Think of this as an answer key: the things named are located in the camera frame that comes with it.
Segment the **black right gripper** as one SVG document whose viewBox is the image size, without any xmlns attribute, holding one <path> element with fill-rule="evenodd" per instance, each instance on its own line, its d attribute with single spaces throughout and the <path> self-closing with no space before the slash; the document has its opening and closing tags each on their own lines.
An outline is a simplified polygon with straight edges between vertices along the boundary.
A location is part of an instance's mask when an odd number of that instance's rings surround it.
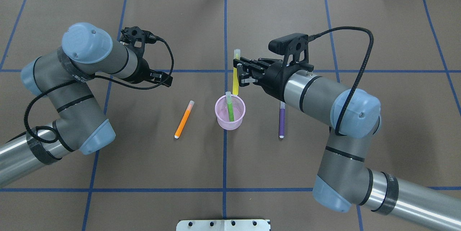
<svg viewBox="0 0 461 231">
<path fill-rule="evenodd" d="M 285 101 L 284 91 L 288 79 L 294 74 L 294 67 L 283 65 L 281 59 L 246 59 L 240 57 L 233 59 L 233 67 L 237 70 L 237 75 L 241 75 L 241 87 L 250 84 L 263 88 L 265 93 L 280 100 Z M 257 71 L 259 75 L 250 75 Z"/>
</svg>

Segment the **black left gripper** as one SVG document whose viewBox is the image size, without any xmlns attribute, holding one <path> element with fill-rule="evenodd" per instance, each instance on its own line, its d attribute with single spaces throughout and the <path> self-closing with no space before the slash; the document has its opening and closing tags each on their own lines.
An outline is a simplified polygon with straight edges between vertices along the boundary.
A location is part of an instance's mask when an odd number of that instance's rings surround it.
<svg viewBox="0 0 461 231">
<path fill-rule="evenodd" d="M 132 84 L 139 84 L 143 81 L 151 81 L 155 85 L 163 85 L 165 87 L 171 87 L 173 77 L 165 72 L 151 72 L 148 62 L 141 58 L 137 59 L 137 66 L 134 72 L 125 78 L 125 82 Z"/>
</svg>

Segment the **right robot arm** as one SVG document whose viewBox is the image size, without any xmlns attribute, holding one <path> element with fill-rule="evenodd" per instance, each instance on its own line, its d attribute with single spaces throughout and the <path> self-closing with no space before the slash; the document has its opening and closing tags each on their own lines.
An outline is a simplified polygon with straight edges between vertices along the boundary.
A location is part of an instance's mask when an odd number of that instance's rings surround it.
<svg viewBox="0 0 461 231">
<path fill-rule="evenodd" d="M 331 128 L 313 196 L 321 205 L 347 212 L 353 204 L 380 215 L 440 231 L 460 230 L 460 199 L 364 165 L 382 120 L 379 100 L 357 90 L 345 130 L 336 127 L 350 88 L 313 73 L 312 65 L 280 59 L 234 59 L 241 87 L 250 83 Z"/>
</svg>

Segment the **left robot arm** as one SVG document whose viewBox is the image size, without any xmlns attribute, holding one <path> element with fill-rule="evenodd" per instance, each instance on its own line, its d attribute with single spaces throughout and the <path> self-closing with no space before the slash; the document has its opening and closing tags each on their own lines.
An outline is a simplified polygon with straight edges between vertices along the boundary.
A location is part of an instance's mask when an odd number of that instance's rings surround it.
<svg viewBox="0 0 461 231">
<path fill-rule="evenodd" d="M 121 30 L 119 40 L 91 23 L 79 22 L 63 34 L 61 45 L 40 56 L 21 71 L 21 80 L 34 96 L 24 116 L 24 132 L 1 146 L 1 187 L 59 162 L 80 151 L 88 155 L 116 138 L 109 119 L 88 82 L 107 80 L 140 90 L 170 87 L 168 73 L 149 67 L 143 54 L 146 44 L 167 42 L 137 26 Z"/>
</svg>

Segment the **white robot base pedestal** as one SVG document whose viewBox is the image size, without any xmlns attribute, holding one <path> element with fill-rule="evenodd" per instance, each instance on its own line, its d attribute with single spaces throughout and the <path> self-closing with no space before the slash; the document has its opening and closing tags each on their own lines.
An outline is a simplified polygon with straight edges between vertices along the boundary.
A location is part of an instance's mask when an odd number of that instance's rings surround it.
<svg viewBox="0 0 461 231">
<path fill-rule="evenodd" d="M 266 219 L 208 219 L 183 220 L 176 231 L 270 231 L 270 220 Z"/>
</svg>

